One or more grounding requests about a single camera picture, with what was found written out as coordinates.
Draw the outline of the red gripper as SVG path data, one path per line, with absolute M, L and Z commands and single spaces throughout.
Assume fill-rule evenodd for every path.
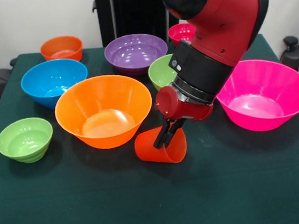
M 214 108 L 213 104 L 203 104 L 186 97 L 172 85 L 162 87 L 157 93 L 155 107 L 164 119 L 160 132 L 153 144 L 156 149 L 167 148 L 186 119 L 199 121 L 208 118 Z

